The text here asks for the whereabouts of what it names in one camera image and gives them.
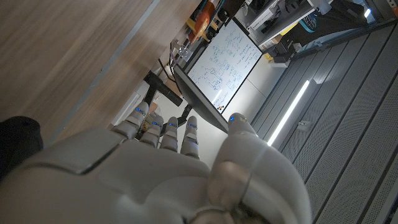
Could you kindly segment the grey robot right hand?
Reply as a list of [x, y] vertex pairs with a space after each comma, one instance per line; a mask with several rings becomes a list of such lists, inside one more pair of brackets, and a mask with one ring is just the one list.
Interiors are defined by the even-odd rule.
[[1, 181], [2, 223], [310, 223], [293, 164], [233, 113], [212, 166], [198, 156], [197, 119], [157, 117], [136, 139], [141, 103], [111, 130], [95, 128], [37, 151], [16, 146]]

